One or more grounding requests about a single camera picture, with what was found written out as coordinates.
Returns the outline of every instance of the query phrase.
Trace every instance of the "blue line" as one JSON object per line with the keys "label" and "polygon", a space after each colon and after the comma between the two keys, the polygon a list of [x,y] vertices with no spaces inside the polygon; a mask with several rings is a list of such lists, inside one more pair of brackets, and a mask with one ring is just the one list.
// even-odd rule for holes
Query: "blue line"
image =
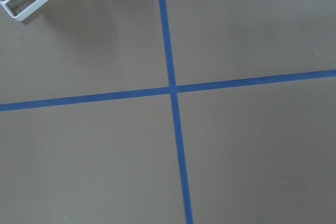
{"label": "blue line", "polygon": [[192,214],[192,208],[191,208],[188,176],[187,176],[187,169],[186,169],[186,162],[185,162],[185,155],[184,155],[180,110],[178,108],[179,99],[177,97],[174,61],[173,61],[172,45],[171,45],[171,40],[170,40],[166,0],[159,0],[159,6],[160,6],[160,13],[161,13],[161,25],[162,25],[162,34],[163,34],[164,49],[165,49],[165,56],[166,56],[169,88],[170,88],[170,94],[171,94],[175,139],[176,139],[178,166],[180,169],[185,220],[187,224],[193,224],[193,214]]}
{"label": "blue line", "polygon": [[7,104],[0,104],[0,112],[10,110],[23,110],[23,109],[32,109],[32,108],[41,108],[50,106],[60,106],[76,103],[109,101],[109,100],[118,100],[118,99],[135,98],[135,97],[148,97],[151,95],[161,95],[169,93],[170,90],[169,88],[166,87],[166,88],[121,91],[121,92],[104,93],[104,94],[82,95],[79,97],[65,97],[65,98],[56,98],[56,99],[38,100],[29,102],[7,103]]}
{"label": "blue line", "polygon": [[267,77],[258,77],[258,78],[249,78],[240,80],[188,84],[177,86],[177,92],[183,93],[183,92],[210,90],[210,89],[224,89],[232,87],[259,85],[259,84],[285,82],[285,81],[317,79],[326,77],[336,77],[336,70],[316,71],[307,73],[292,73],[292,74],[283,74],[280,76],[267,76]]}

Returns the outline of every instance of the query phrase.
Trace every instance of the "gray floor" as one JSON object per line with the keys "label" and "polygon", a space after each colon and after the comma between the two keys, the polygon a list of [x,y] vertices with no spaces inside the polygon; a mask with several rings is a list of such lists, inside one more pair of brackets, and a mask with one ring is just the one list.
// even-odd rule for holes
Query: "gray floor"
{"label": "gray floor", "polygon": [[[177,84],[335,69],[335,3],[167,0]],[[0,104],[169,86],[158,0],[0,24]],[[195,224],[336,221],[335,77],[178,98]],[[1,224],[186,223],[168,94],[0,112],[0,132]]]}

